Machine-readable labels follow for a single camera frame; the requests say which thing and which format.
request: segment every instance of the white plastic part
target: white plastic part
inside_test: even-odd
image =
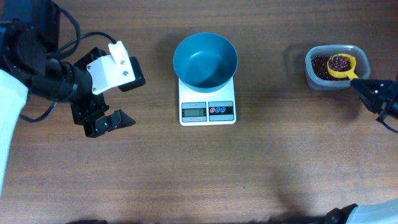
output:
[[[377,205],[360,205],[351,212],[346,224],[398,223],[398,198]]]
[[[21,109],[25,106],[28,89],[18,79],[0,70],[0,196],[12,134]]]
[[[118,41],[108,47],[111,55],[100,57],[87,65],[87,71],[93,79],[92,92],[95,95],[136,79],[123,43]]]

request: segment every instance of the white digital scale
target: white digital scale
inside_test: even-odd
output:
[[[203,126],[236,122],[234,81],[211,93],[194,91],[178,79],[180,124]]]

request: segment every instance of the wooden tabletop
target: wooden tabletop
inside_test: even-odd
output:
[[[324,215],[398,197],[398,135],[375,121],[352,89],[314,91],[304,58],[314,46],[352,44],[371,78],[398,75],[397,1],[58,1],[82,33],[122,40],[147,83],[107,91],[137,121],[97,139],[59,104],[37,124],[19,120],[0,200],[0,223],[248,222]],[[183,127],[172,57],[197,32],[229,39],[239,55],[237,122]],[[62,16],[60,44],[75,38]],[[68,59],[103,37],[82,40]],[[49,102],[32,96],[23,114]]]

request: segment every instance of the scale control panel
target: scale control panel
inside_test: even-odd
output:
[[[182,103],[181,110],[182,125],[232,124],[235,121],[232,101]]]

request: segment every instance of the white bracket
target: white bracket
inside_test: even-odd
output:
[[[121,41],[109,44],[111,55],[102,56],[87,65],[87,71],[93,79],[94,95],[133,82],[136,79],[132,71],[129,54]]]

